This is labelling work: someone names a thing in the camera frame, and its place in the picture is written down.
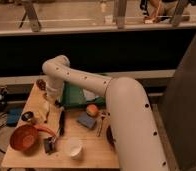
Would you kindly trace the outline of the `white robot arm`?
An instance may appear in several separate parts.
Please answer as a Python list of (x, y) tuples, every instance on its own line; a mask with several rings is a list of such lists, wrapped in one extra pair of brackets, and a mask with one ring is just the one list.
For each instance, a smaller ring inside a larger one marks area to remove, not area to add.
[(105, 98), (120, 171), (170, 171), (147, 94), (137, 80), (72, 69), (64, 55), (45, 61), (42, 70), (51, 98), (62, 95), (65, 82)]

